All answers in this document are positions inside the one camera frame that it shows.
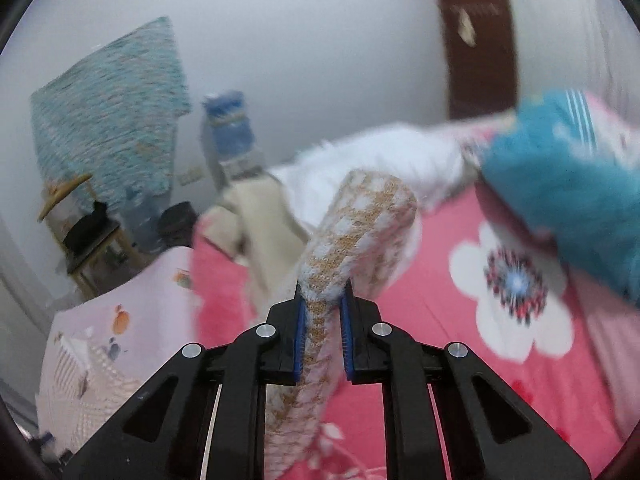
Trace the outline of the wooden chair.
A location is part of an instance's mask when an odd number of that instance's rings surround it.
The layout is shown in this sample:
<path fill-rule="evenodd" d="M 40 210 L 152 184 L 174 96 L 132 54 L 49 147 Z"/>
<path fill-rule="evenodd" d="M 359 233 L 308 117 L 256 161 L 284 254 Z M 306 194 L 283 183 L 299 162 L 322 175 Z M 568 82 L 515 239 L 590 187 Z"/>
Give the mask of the wooden chair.
<path fill-rule="evenodd" d="M 88 186 L 93 199 L 93 210 L 79 218 L 65 235 L 51 229 L 55 241 L 65 256 L 65 270 L 86 299 L 99 295 L 96 285 L 90 281 L 85 270 L 113 244 L 117 244 L 127 259 L 138 269 L 143 268 L 140 255 L 132 246 L 119 221 L 111 218 L 107 212 L 107 203 L 98 200 L 90 184 L 92 174 L 81 174 L 64 182 L 47 187 L 47 198 L 38 214 L 37 221 L 45 222 L 54 208 L 70 197 L 81 185 Z"/>

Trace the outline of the pink floral blanket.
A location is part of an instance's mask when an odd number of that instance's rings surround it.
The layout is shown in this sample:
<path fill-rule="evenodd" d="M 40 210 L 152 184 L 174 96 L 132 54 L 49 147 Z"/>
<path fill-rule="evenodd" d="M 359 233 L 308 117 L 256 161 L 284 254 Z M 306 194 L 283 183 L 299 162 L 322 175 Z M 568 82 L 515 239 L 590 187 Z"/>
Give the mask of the pink floral blanket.
<path fill-rule="evenodd" d="M 411 266 L 376 300 L 382 317 L 426 344 L 467 344 L 600 474 L 625 433 L 575 281 L 554 252 L 530 240 L 484 184 L 424 214 L 422 229 Z M 262 315 L 252 295 L 262 276 L 256 245 L 238 206 L 215 207 L 198 222 L 192 280 L 206 346 L 232 340 Z M 548 286 L 547 305 L 530 324 L 512 320 L 485 282 L 490 256 L 503 249 L 533 263 Z"/>

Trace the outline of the beige clothes pile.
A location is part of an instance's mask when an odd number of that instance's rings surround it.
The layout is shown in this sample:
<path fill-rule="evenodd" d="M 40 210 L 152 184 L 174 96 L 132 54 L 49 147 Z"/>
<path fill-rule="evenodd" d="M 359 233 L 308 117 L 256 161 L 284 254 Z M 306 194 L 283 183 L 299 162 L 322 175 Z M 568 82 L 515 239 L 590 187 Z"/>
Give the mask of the beige clothes pile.
<path fill-rule="evenodd" d="M 193 239 L 244 264 L 244 292 L 258 318 L 291 297 L 307 242 L 307 233 L 286 208 L 281 183 L 270 174 L 232 182 L 198 218 Z"/>

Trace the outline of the beige white houndstooth coat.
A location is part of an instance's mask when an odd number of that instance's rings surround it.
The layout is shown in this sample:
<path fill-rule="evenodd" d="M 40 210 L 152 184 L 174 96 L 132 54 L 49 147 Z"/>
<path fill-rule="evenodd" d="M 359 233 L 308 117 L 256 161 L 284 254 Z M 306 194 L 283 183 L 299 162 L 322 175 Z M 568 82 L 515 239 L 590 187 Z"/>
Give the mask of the beige white houndstooth coat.
<path fill-rule="evenodd" d="M 266 390 L 262 479 L 282 477 L 314 442 L 337 375 L 345 371 L 344 290 L 372 298 L 385 287 L 416 208 L 413 192 L 398 177 L 357 169 L 343 180 L 295 272 L 293 297 L 299 294 L 306 304 L 302 377 L 295 385 Z"/>

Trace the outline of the dark brown door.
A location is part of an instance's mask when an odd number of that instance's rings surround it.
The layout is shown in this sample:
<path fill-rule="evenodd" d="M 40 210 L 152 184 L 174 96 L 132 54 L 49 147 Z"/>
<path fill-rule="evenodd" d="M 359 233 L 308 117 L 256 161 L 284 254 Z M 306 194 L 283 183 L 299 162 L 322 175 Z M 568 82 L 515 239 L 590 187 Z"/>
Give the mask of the dark brown door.
<path fill-rule="evenodd" d="M 452 119 L 499 113 L 518 97 L 510 0 L 437 0 Z"/>

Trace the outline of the turquoise floral wall cloth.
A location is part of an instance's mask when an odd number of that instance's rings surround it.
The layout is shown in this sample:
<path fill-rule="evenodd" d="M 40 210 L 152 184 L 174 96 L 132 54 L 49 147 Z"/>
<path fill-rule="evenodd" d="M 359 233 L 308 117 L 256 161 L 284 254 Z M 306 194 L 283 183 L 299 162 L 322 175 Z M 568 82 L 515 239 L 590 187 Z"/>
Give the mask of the turquoise floral wall cloth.
<path fill-rule="evenodd" d="M 179 119 L 191 103 L 176 38 L 161 16 L 82 58 L 30 97 L 37 164 L 47 183 L 90 174 L 111 210 L 128 190 L 164 196 L 174 180 Z"/>

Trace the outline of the white water dispenser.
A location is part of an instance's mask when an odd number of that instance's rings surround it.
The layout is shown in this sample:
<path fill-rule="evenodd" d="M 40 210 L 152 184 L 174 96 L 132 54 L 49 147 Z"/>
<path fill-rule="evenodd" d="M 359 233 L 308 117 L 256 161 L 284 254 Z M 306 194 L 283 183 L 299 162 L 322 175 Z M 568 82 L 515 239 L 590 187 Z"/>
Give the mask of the white water dispenser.
<path fill-rule="evenodd" d="M 265 171 L 265 155 L 256 143 L 242 154 L 220 157 L 214 140 L 214 129 L 206 117 L 201 120 L 200 143 L 206 167 L 218 193 L 233 181 L 258 177 Z"/>

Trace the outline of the lilac bed sheet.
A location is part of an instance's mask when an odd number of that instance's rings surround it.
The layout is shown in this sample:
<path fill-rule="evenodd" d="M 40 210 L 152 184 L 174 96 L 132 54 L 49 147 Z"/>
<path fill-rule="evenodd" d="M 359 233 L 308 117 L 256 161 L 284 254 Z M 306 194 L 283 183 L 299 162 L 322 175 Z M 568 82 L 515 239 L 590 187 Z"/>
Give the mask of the lilac bed sheet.
<path fill-rule="evenodd" d="M 36 395 L 38 428 L 77 452 L 195 339 L 192 252 L 175 247 L 110 292 L 55 315 Z"/>

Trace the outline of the teal blue garment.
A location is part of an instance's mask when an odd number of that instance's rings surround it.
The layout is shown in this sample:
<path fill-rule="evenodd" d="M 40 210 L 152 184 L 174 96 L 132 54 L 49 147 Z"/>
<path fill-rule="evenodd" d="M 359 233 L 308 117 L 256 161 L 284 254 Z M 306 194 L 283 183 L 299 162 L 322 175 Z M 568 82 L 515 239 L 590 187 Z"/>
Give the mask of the teal blue garment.
<path fill-rule="evenodd" d="M 638 304 L 638 128 L 587 92 L 538 94 L 482 148 L 480 173 L 566 263 Z"/>

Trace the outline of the black garment on chair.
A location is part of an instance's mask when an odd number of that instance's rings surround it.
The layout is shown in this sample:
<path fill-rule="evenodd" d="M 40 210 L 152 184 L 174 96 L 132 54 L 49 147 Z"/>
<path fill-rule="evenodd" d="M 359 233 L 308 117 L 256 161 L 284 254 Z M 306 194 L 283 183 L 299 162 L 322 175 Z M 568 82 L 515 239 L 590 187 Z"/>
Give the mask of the black garment on chair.
<path fill-rule="evenodd" d="M 107 209 L 107 203 L 95 200 L 90 214 L 85 214 L 70 228 L 63 245 L 71 256 L 82 255 L 103 235 L 119 227 L 119 223 L 107 214 Z"/>

